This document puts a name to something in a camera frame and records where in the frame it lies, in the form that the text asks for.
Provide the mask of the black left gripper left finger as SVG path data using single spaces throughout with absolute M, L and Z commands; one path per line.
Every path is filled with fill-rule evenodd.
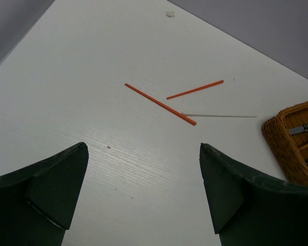
M 88 159 L 88 147 L 80 142 L 0 176 L 0 245 L 61 245 Z

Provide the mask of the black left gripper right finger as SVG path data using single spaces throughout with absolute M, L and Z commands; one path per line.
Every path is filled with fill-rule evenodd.
M 222 245 L 308 245 L 308 187 L 262 173 L 206 143 L 200 168 Z

